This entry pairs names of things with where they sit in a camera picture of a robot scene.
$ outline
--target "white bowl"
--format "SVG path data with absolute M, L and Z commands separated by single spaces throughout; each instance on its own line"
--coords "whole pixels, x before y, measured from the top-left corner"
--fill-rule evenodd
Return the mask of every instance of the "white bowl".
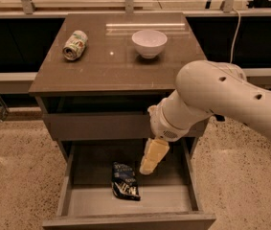
M 155 30 L 141 30 L 133 34 L 132 41 L 143 58 L 155 58 L 164 50 L 167 36 Z

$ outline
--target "beverage can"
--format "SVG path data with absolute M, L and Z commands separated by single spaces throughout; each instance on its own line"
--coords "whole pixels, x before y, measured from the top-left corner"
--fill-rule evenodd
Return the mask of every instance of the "beverage can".
M 80 30 L 74 31 L 63 47 L 64 56 L 69 60 L 76 60 L 86 48 L 87 41 L 88 36 L 86 33 Z

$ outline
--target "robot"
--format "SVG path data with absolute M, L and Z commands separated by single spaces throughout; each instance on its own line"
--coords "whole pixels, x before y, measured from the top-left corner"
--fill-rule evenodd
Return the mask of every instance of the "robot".
M 179 71 L 175 86 L 170 96 L 148 109 L 155 139 L 147 141 L 142 174 L 154 171 L 169 150 L 168 142 L 215 114 L 242 122 L 271 140 L 271 91 L 249 83 L 237 65 L 191 62 Z

